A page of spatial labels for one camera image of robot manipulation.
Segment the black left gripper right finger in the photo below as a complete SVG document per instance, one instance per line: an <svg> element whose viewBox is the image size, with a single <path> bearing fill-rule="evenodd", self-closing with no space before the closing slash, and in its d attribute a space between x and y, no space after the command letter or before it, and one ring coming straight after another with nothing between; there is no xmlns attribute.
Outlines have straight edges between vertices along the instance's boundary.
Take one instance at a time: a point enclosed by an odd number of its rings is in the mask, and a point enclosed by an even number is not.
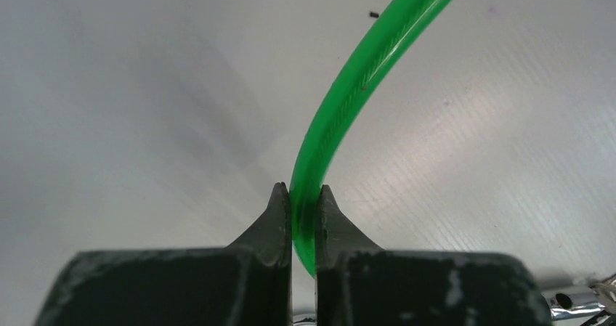
<svg viewBox="0 0 616 326"><path fill-rule="evenodd" d="M329 186L315 222L319 325L550 325L532 275L502 253L385 250Z"/></svg>

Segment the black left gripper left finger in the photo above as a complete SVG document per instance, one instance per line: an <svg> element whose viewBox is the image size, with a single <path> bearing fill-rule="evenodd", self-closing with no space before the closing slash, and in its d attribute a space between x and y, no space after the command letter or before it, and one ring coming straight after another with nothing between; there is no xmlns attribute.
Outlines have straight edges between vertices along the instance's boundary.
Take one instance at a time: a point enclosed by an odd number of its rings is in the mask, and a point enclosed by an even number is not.
<svg viewBox="0 0 616 326"><path fill-rule="evenodd" d="M279 182L261 216L227 246L77 253L35 323L289 325L291 249L291 202Z"/></svg>

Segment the green cable lock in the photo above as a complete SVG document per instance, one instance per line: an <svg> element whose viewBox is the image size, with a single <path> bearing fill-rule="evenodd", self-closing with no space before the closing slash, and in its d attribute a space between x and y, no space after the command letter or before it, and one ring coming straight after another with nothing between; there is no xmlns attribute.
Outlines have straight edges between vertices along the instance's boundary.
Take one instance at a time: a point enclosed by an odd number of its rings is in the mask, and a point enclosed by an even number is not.
<svg viewBox="0 0 616 326"><path fill-rule="evenodd" d="M615 274L615 0L392 0L293 170L316 297L324 186L381 248L513 256L551 325L587 321Z"/></svg>

